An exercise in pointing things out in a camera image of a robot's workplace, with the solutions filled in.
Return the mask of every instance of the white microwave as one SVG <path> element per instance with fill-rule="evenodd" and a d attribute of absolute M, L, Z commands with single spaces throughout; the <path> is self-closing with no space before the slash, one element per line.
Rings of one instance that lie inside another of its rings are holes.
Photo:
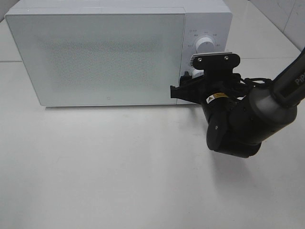
<path fill-rule="evenodd" d="M 222 0 L 20 0 L 5 19 L 43 106 L 183 104 L 196 53 L 225 49 Z"/>

